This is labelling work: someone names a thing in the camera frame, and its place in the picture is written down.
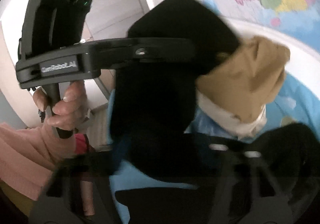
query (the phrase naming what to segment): metal screw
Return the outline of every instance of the metal screw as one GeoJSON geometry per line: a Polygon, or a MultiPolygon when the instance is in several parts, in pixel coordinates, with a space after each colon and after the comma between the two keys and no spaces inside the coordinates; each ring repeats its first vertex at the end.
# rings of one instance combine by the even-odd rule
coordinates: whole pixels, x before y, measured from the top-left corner
{"type": "Polygon", "coordinates": [[[147,51],[144,49],[144,48],[139,48],[137,51],[136,51],[136,55],[137,56],[143,56],[147,53],[147,51]]]}
{"type": "Polygon", "coordinates": [[[209,148],[218,151],[227,151],[229,149],[227,146],[221,144],[210,144],[209,148]]]}
{"type": "Polygon", "coordinates": [[[248,158],[258,158],[261,157],[261,153],[258,151],[247,151],[244,152],[244,155],[248,158]]]}

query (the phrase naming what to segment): black handle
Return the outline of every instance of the black handle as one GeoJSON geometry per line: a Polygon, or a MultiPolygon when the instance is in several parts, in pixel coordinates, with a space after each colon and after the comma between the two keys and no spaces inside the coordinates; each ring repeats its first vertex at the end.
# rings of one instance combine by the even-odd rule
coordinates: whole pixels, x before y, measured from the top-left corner
{"type": "MultiPolygon", "coordinates": [[[[59,90],[59,84],[58,83],[53,83],[53,84],[47,84],[43,85],[42,89],[46,92],[47,97],[49,99],[49,106],[50,106],[50,111],[51,111],[51,116],[55,115],[52,111],[52,108],[56,103],[58,103],[60,99],[60,90],[59,90]]],[[[60,138],[62,139],[67,139],[70,138],[73,135],[72,130],[63,130],[60,128],[56,128],[57,133],[60,138]]]]}

